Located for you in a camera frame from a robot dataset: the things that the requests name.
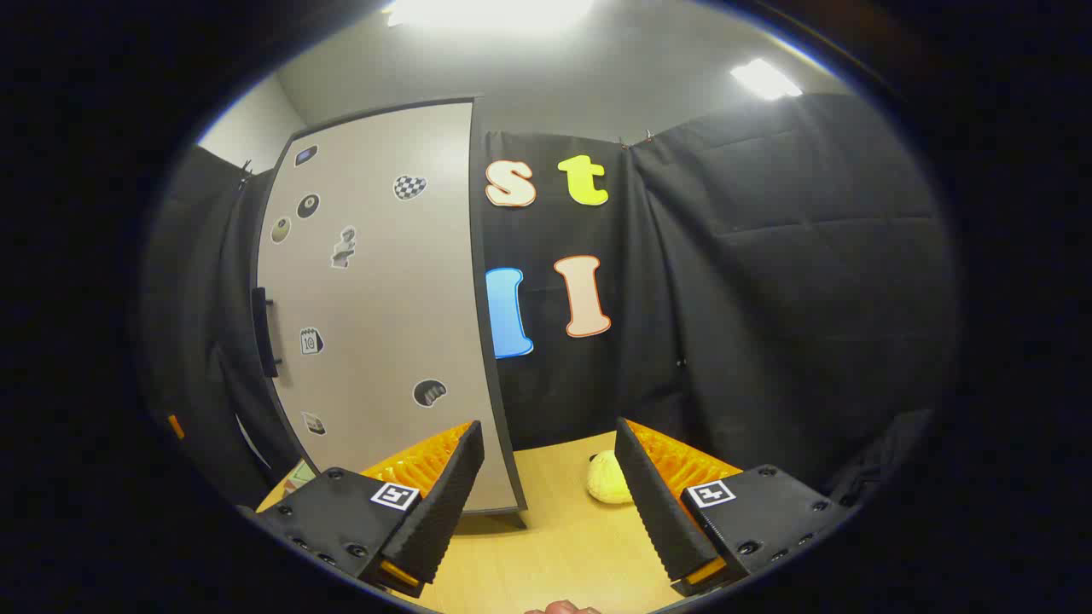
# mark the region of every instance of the white ceiling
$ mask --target white ceiling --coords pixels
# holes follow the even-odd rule
[[[762,57],[805,92],[846,92],[771,36],[686,1],[594,0],[549,34],[387,26],[373,13],[277,76],[313,125],[363,109],[480,94],[483,128],[632,143],[750,96],[728,74]]]

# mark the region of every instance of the sticker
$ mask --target sticker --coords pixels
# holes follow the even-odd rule
[[[424,177],[402,175],[394,180],[394,196],[396,196],[399,200],[410,200],[424,192],[425,186],[427,185],[428,179],[425,179]]]
[[[318,329],[302,329],[299,331],[299,351],[307,354],[318,354],[322,352],[322,335]]]
[[[489,328],[492,330],[492,353],[497,358],[511,358],[530,354],[534,342],[523,333],[520,317],[519,269],[494,269],[485,274],[485,290],[489,300]]]
[[[436,379],[424,379],[413,387],[413,400],[423,408],[431,408],[448,393],[448,387]]]
[[[594,256],[570,256],[554,263],[554,270],[565,278],[569,292],[571,320],[565,327],[569,336],[591,336],[606,332],[610,318],[603,315],[600,290],[595,285],[595,270],[600,259]]]
[[[732,491],[724,485],[724,482],[720,480],[690,486],[686,491],[690,493],[690,498],[693,499],[693,503],[698,504],[698,507],[712,507],[736,498],[732,494]]]
[[[580,204],[596,206],[607,201],[606,190],[595,189],[595,179],[606,174],[598,164],[592,164],[592,158],[586,155],[574,155],[569,160],[562,160],[557,165],[558,170],[563,170],[569,179],[569,196]]]
[[[525,162],[498,160],[485,168],[485,197],[497,206],[526,206],[535,201],[535,185],[529,181],[531,167]]]
[[[292,231],[292,220],[288,216],[284,216],[273,223],[273,229],[270,232],[270,238],[273,243],[281,243],[288,238],[288,233]]]
[[[319,194],[307,194],[306,197],[299,199],[299,205],[296,206],[296,215],[299,215],[300,220],[307,220],[314,212],[319,210]]]
[[[420,494],[420,491],[417,488],[387,482],[379,488],[379,492],[371,495],[371,500],[379,505],[405,511],[410,507],[410,504],[417,498],[418,494]]]
[[[299,412],[304,414],[304,424],[307,425],[307,429],[316,435],[325,435],[327,427],[322,426],[322,421],[319,416],[314,414],[309,414],[307,412]]]
[[[334,269],[348,269],[348,259],[356,253],[356,227],[342,228],[341,240],[334,244],[334,253],[330,257],[330,265]]]
[[[318,145],[311,145],[306,150],[299,152],[298,154],[296,154],[296,166],[299,166],[300,164],[304,164],[305,162],[311,160],[312,157],[314,157],[314,154],[317,153],[319,153]]]

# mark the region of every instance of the orange object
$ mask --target orange object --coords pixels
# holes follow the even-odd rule
[[[422,498],[436,485],[451,454],[459,446],[459,438],[471,427],[470,422],[434,435],[413,447],[383,459],[360,472],[361,475],[411,486],[420,491]]]
[[[648,426],[637,424],[630,420],[627,420],[626,424],[629,425],[630,430],[633,432],[637,440],[640,441],[641,448],[644,449],[644,453],[649,456],[649,460],[656,468],[660,479],[664,481],[667,489],[672,492],[672,496],[675,497],[679,507],[682,508],[682,511],[686,512],[695,524],[698,524],[698,521],[690,515],[690,510],[682,505],[682,491],[689,486],[705,484],[714,480],[723,480],[729,475],[743,473],[743,470],[737,467],[732,467],[717,458],[691,448],[678,439],[673,439]],[[724,559],[716,557],[688,575],[686,579],[691,585],[698,585],[725,566]]]
[[[175,414],[167,416],[167,422],[170,423],[170,428],[175,429],[175,435],[177,435],[179,439],[186,438],[186,432],[182,430],[182,425],[178,424],[178,418],[175,417]]]

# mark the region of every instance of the finger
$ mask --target finger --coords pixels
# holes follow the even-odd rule
[[[577,606],[568,599],[555,601],[546,606],[546,614],[573,614],[574,612],[577,612]]]

